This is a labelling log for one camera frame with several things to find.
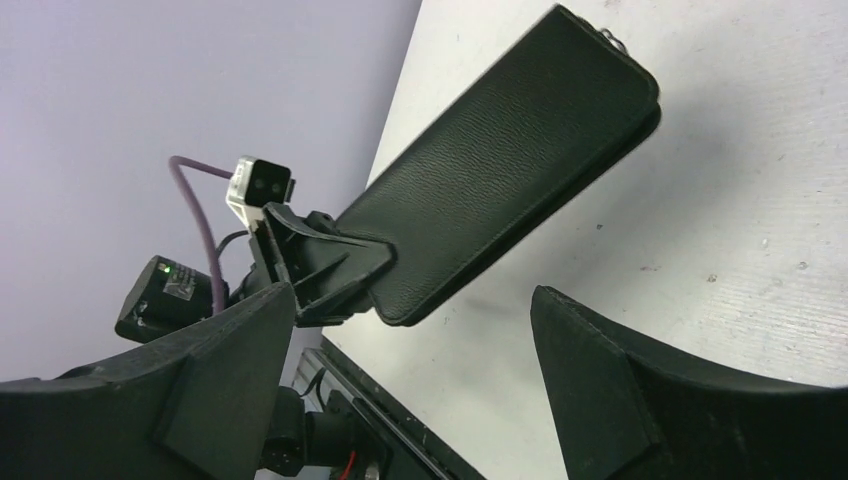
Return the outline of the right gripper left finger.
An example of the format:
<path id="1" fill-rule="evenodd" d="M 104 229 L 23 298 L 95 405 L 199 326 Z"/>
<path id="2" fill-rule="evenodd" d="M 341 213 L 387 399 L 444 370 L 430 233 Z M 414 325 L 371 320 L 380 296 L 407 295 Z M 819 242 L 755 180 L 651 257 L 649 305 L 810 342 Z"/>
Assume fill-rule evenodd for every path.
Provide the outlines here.
<path id="1" fill-rule="evenodd" d="M 283 284 L 91 364 L 62 402 L 73 479 L 249 479 L 282 372 L 294 294 Z"/>

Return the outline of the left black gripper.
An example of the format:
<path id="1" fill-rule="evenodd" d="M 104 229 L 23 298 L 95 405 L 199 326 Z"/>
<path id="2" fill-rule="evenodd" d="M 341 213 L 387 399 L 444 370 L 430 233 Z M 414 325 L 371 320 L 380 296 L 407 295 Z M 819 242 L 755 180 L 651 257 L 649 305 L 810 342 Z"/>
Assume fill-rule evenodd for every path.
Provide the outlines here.
<path id="1" fill-rule="evenodd" d="M 394 248 L 380 241 L 345 236 L 329 215 L 305 217 L 289 205 L 270 202 L 249 233 L 253 263 L 231 294 L 246 300 L 275 283 L 293 288 L 295 325 L 328 327 L 373 307 L 368 287 L 395 260 Z"/>

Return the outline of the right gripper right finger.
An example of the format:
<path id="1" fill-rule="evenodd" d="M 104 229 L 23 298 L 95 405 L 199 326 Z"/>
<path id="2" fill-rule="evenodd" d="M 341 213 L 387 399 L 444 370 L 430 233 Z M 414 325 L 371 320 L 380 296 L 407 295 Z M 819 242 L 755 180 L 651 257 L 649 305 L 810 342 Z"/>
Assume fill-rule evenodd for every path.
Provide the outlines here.
<path id="1" fill-rule="evenodd" d="M 531 325 L 572 479 L 843 479 L 847 391 L 724 366 L 549 286 Z"/>

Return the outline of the black zippered tool case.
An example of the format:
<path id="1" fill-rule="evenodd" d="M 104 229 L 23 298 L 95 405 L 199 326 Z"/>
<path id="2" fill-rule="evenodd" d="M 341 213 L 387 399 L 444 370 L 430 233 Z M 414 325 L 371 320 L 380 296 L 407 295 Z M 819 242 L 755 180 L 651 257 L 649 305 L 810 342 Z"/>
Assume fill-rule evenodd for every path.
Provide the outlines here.
<path id="1" fill-rule="evenodd" d="M 367 288 L 380 319 L 411 326 L 479 276 L 657 128 L 654 76 L 553 6 L 339 217 L 390 244 Z"/>

